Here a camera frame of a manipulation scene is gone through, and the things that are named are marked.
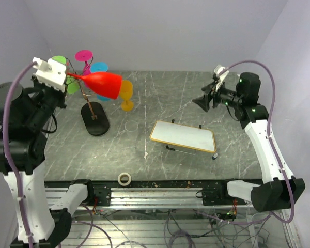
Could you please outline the green plastic wine glass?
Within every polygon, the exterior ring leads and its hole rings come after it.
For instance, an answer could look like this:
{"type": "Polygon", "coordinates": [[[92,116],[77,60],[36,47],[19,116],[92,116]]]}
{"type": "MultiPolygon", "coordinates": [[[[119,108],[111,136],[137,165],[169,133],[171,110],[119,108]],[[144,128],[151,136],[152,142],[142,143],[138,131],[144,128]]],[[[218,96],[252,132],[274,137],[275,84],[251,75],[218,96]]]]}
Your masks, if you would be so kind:
{"type": "MultiPolygon", "coordinates": [[[[64,57],[62,55],[55,55],[52,57],[52,59],[54,61],[57,61],[57,62],[65,65],[67,67],[67,72],[75,74],[75,69],[71,64],[71,61],[69,59],[67,59],[66,57],[64,57]]],[[[71,77],[68,75],[67,79],[66,79],[66,84],[67,84],[67,94],[68,95],[72,95],[79,90],[79,85],[78,85],[77,79],[75,79],[74,77],[71,77]]]]}

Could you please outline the pink plastic wine glass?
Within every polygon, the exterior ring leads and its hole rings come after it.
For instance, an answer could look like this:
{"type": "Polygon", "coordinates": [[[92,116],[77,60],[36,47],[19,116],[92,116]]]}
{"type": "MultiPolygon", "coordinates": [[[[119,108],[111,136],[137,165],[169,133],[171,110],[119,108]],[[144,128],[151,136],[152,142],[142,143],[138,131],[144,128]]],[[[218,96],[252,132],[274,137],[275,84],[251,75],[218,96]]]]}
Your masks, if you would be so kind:
{"type": "Polygon", "coordinates": [[[75,59],[77,61],[84,62],[84,68],[82,71],[82,75],[89,75],[90,74],[90,66],[93,62],[93,52],[90,50],[79,50],[75,54],[75,59]]]}

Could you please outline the blue plastic wine glass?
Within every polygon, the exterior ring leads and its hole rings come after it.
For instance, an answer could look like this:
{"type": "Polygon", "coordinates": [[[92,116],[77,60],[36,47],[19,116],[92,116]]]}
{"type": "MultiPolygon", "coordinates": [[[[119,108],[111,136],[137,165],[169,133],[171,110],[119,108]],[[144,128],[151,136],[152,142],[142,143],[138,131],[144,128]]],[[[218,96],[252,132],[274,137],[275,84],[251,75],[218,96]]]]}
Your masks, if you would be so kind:
{"type": "MultiPolygon", "coordinates": [[[[93,65],[91,65],[90,67],[90,72],[91,73],[96,73],[96,72],[108,72],[109,70],[109,66],[104,63],[104,62],[98,62],[98,63],[94,63],[93,65]]],[[[102,95],[97,95],[97,99],[103,102],[107,102],[110,101],[109,98],[104,97],[102,95]]]]}

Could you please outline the red plastic wine glass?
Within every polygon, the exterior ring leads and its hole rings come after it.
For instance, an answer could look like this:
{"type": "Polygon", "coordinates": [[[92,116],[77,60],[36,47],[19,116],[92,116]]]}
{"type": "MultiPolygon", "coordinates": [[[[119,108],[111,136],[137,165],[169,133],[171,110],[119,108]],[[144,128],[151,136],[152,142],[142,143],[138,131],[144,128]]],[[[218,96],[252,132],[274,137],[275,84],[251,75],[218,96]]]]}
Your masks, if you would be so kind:
{"type": "Polygon", "coordinates": [[[122,77],[108,72],[96,72],[89,75],[68,73],[69,76],[82,80],[94,93],[115,100],[118,98],[122,77]]]}

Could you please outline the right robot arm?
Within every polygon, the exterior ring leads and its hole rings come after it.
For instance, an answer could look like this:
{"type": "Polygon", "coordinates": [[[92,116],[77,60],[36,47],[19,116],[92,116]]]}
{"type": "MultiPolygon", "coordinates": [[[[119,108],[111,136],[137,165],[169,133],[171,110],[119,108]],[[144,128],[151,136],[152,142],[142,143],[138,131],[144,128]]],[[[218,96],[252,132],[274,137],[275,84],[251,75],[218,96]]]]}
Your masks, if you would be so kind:
{"type": "Polygon", "coordinates": [[[231,180],[218,190],[218,200],[227,205],[235,198],[253,205],[258,212],[292,209],[305,190],[302,178],[298,179],[285,163],[275,141],[265,106],[258,103],[261,81],[258,75],[243,72],[235,90],[225,87],[217,78],[201,90],[203,95],[193,102],[208,112],[223,104],[235,110],[235,117],[248,135],[259,161],[262,184],[231,180]]]}

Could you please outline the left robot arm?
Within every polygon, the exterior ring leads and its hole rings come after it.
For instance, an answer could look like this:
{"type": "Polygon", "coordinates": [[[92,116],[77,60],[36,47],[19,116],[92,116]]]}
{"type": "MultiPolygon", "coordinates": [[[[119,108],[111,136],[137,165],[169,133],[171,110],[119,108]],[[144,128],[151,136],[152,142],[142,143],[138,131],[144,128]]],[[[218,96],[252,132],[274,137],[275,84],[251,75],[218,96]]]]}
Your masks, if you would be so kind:
{"type": "Polygon", "coordinates": [[[57,247],[68,236],[80,204],[95,200],[89,179],[72,181],[66,193],[48,204],[44,183],[47,121],[57,107],[64,109],[65,92],[40,83],[33,87],[0,84],[0,173],[7,182],[18,217],[19,233],[11,247],[57,247]]]}

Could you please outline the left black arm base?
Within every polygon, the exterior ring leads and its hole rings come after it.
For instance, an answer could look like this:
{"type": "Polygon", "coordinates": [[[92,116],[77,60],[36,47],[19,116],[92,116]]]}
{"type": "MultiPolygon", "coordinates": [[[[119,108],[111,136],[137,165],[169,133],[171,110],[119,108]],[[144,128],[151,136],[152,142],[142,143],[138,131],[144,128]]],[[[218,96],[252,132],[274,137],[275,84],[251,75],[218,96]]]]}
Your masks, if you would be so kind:
{"type": "Polygon", "coordinates": [[[108,207],[111,203],[111,189],[97,181],[78,179],[70,182],[66,195],[78,204],[108,207]]]}

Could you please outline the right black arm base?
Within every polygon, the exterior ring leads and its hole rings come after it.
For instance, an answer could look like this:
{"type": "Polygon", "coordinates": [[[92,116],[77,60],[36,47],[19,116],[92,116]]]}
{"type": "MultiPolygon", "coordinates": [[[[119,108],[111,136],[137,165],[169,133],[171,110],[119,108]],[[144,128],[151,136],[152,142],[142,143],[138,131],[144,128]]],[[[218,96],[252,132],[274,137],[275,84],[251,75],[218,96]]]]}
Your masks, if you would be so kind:
{"type": "Polygon", "coordinates": [[[201,183],[201,190],[198,190],[195,196],[202,200],[204,206],[232,206],[234,202],[236,202],[238,206],[247,204],[244,200],[232,197],[228,194],[228,180],[206,180],[201,181],[201,183]]]}

